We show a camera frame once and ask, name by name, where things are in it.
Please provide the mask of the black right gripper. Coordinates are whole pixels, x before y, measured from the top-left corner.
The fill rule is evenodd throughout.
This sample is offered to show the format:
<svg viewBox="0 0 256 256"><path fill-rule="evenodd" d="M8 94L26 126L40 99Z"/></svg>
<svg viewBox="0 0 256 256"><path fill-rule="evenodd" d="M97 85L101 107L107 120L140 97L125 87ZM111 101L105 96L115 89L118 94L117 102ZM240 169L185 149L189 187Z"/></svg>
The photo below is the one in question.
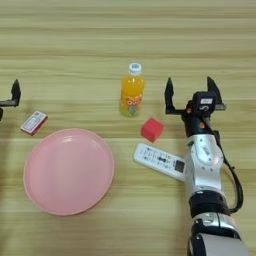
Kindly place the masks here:
<svg viewBox="0 0 256 256"><path fill-rule="evenodd" d="M202 104L197 105L195 100L189 100L184 109L176 109L173 104L173 84L171 78L168 78L165 88L165 113L167 115L179 115L184 122L187 137L198 134L212 134L210 126L210 117L214 111L225 111L226 105L222 103L221 93L211 77L207 77L207 89L209 95L213 98L215 105L205 104L209 110L200 110Z"/></svg>

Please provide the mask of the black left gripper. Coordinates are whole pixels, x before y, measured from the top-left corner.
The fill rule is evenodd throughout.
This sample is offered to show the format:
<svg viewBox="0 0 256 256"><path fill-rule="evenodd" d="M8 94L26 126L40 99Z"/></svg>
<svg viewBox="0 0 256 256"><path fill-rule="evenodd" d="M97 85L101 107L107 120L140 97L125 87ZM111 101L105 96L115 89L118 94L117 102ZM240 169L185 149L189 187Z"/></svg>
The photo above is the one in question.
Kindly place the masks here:
<svg viewBox="0 0 256 256"><path fill-rule="evenodd" d="M12 85L11 94L12 94L11 100L0 101L0 121L3 117L4 107L10 107L11 105L14 107L17 107L19 105L20 98L21 98L21 89L20 89L20 84L18 80L14 81Z"/></svg>

